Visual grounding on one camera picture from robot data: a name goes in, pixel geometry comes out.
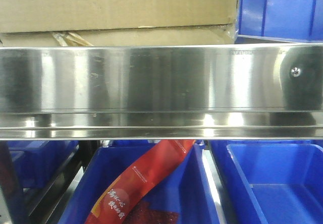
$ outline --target reflective metal surface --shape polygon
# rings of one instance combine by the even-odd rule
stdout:
[[[1,48],[0,138],[323,137],[322,89],[323,44]]]

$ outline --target storage shelf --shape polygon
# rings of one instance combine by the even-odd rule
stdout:
[[[319,138],[322,59],[323,44],[2,48],[0,139]]]

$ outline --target blue storage bin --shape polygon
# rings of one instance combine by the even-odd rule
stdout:
[[[144,146],[149,144],[148,140],[113,140],[110,147],[131,147],[131,146]]]
[[[84,224],[104,190],[152,146],[100,148],[59,224]],[[219,223],[201,155],[202,149],[195,145],[183,163],[144,197],[144,200],[150,202],[149,208],[179,213],[177,223]]]
[[[323,0],[240,0],[239,34],[323,40]]]
[[[313,144],[229,144],[217,156],[241,223],[323,220],[323,149]]]
[[[10,151],[23,151],[23,188],[43,188],[57,168],[77,146],[77,141],[9,141]]]
[[[23,164],[24,164],[25,153],[23,151],[11,151],[10,155],[11,155],[11,160],[14,165],[18,180],[20,184],[22,184],[20,176],[22,176],[23,174]]]

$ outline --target screw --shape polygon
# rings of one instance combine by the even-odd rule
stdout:
[[[291,70],[291,75],[293,76],[293,77],[298,77],[298,76],[300,76],[301,75],[301,73],[302,73],[302,70],[300,69],[300,68],[292,68],[292,70]]]

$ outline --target red packaging bag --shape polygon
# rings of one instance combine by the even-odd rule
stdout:
[[[195,140],[162,140],[132,163],[97,200],[85,224],[120,224],[184,160]]]

